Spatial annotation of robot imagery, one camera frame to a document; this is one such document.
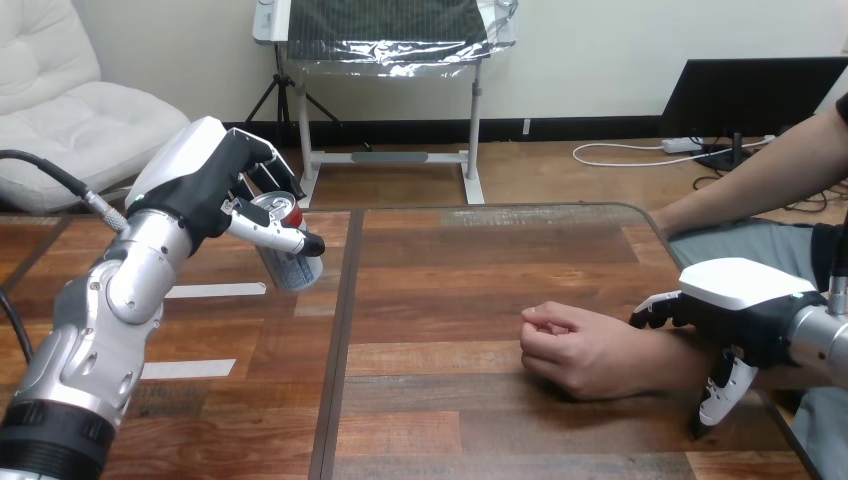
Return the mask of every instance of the tufted cushion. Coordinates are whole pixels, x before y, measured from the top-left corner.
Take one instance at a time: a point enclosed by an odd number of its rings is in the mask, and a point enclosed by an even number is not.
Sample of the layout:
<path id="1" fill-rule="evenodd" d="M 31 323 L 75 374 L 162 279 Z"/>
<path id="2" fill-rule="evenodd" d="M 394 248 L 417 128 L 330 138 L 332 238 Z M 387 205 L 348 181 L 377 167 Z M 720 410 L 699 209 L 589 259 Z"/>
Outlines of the tufted cushion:
<path id="1" fill-rule="evenodd" d="M 185 115 L 153 95 L 91 82 L 28 110 L 0 116 L 0 150 L 44 157 L 100 191 L 139 173 L 187 124 Z M 35 167 L 3 159 L 0 198 L 35 212 L 76 200 Z"/>
<path id="2" fill-rule="evenodd" d="M 0 0 L 0 115 L 97 80 L 97 57 L 70 0 Z"/>

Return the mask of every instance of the white cable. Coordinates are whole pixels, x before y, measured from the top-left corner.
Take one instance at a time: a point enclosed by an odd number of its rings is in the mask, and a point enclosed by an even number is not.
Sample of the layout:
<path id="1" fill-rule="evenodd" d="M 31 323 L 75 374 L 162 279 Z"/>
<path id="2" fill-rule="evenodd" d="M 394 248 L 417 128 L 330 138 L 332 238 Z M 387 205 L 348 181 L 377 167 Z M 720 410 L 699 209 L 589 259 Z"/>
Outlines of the white cable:
<path id="1" fill-rule="evenodd" d="M 772 140 L 774 140 L 774 137 L 769 136 L 769 137 L 766 137 L 764 140 L 760 140 L 759 142 L 749 143 L 747 145 L 742 145 L 742 148 L 759 147 L 760 145 L 765 145 L 765 144 L 771 143 Z M 695 156 L 692 156 L 692 157 L 677 158 L 675 160 L 667 160 L 665 162 L 597 163 L 597 162 L 587 162 L 586 160 L 583 160 L 583 159 L 581 159 L 580 157 L 577 156 L 577 152 L 579 152 L 580 150 L 583 150 L 584 148 L 589 148 L 589 147 L 616 147 L 616 148 L 629 148 L 629 149 L 632 149 L 632 150 L 662 150 L 663 149 L 663 147 L 661 147 L 661 146 L 660 147 L 636 147 L 636 146 L 633 146 L 633 145 L 620 145 L 620 144 L 617 144 L 617 143 L 587 143 L 586 145 L 581 145 L 581 146 L 575 148 L 574 151 L 571 152 L 571 156 L 574 157 L 574 159 L 577 160 L 578 162 L 586 164 L 586 165 L 592 165 L 593 167 L 659 167 L 661 165 L 671 165 L 671 164 L 674 164 L 674 163 L 688 162 L 689 160 L 695 160 L 696 158 L 709 157 L 711 155 L 718 155 L 720 153 L 727 153 L 727 152 L 730 152 L 730 151 L 733 150 L 732 148 L 725 148 L 724 150 L 719 150 L 717 152 L 702 153 L 700 155 L 695 155 Z"/>

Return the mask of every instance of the human arm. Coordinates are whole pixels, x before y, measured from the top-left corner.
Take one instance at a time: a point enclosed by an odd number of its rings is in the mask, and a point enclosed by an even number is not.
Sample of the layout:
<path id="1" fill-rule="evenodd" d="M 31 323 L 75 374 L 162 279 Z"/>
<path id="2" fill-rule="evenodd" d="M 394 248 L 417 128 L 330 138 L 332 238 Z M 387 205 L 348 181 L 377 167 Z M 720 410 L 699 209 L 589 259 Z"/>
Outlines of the human arm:
<path id="1" fill-rule="evenodd" d="M 703 388 L 718 358 L 718 348 L 691 328 L 640 330 L 553 302 L 521 315 L 522 364 L 581 399 Z M 827 384 L 806 369 L 781 366 L 761 371 L 754 386 L 794 389 Z"/>
<path id="2" fill-rule="evenodd" d="M 848 96 L 840 100 L 848 110 Z M 848 176 L 848 125 L 837 108 L 811 117 L 705 188 L 652 212 L 668 236 L 808 198 Z"/>

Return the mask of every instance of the tripod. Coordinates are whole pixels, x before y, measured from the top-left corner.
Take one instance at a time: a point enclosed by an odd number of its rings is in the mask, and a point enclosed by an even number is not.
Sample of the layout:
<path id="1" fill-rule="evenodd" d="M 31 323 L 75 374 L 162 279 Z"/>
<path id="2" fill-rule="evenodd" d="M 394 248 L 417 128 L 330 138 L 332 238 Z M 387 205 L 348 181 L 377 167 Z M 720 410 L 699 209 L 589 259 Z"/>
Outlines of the tripod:
<path id="1" fill-rule="evenodd" d="M 271 92 L 274 89 L 277 89 L 277 128 L 275 131 L 275 142 L 278 147 L 282 147 L 284 143 L 288 142 L 289 134 L 291 130 L 291 118 L 289 117 L 289 103 L 288 97 L 286 96 L 286 88 L 292 87 L 296 88 L 297 84 L 294 83 L 294 80 L 288 75 L 286 75 L 283 70 L 283 61 L 280 55 L 280 47 L 278 45 L 274 45 L 274 57 L 277 61 L 277 72 L 272 77 L 271 84 L 268 85 L 268 88 L 265 90 L 265 93 L 262 94 L 262 98 L 259 99 L 259 102 L 256 103 L 256 106 L 253 107 L 253 110 L 250 112 L 250 115 L 247 116 L 247 119 L 244 121 L 245 126 L 250 126 L 253 122 L 253 117 L 256 116 L 256 113 L 265 103 L 265 100 L 268 99 L 268 96 L 271 95 Z M 321 105 L 318 100 L 315 100 L 315 97 L 306 93 L 306 99 L 312 105 L 315 105 L 315 108 L 321 111 L 330 121 L 333 122 L 333 126 L 339 132 L 344 132 L 344 124 L 341 120 L 338 119 L 332 112 L 327 110 L 326 107 Z M 372 151 L 371 145 L 368 144 L 365 140 L 357 138 L 351 134 L 351 137 L 355 140 L 355 143 L 362 144 L 363 147 L 367 151 Z"/>

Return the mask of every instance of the silver robotic arm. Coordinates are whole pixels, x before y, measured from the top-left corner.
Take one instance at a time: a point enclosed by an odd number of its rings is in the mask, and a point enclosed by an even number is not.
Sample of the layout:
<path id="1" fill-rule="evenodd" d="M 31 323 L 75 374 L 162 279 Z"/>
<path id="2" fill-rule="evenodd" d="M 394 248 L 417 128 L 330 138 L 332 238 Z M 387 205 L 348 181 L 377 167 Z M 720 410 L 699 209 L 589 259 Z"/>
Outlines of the silver robotic arm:
<path id="1" fill-rule="evenodd" d="M 251 204 L 244 175 L 256 177 L 260 188 L 303 196 L 273 146 L 204 118 L 142 172 L 127 219 L 96 194 L 86 198 L 117 235 L 56 299 L 53 331 L 0 423 L 0 480 L 99 477 L 141 377 L 147 341 L 161 324 L 165 295 L 205 238 L 229 232 L 284 252 L 323 253 L 321 237 L 281 225 Z"/>
<path id="2" fill-rule="evenodd" d="M 804 366 L 848 388 L 845 277 L 832 277 L 828 301 L 804 279 L 750 260 L 724 258 L 684 269 L 680 286 L 650 297 L 630 323 L 659 328 L 672 318 L 674 326 L 693 325 L 722 347 L 690 425 L 695 438 L 721 422 L 759 369 Z"/>

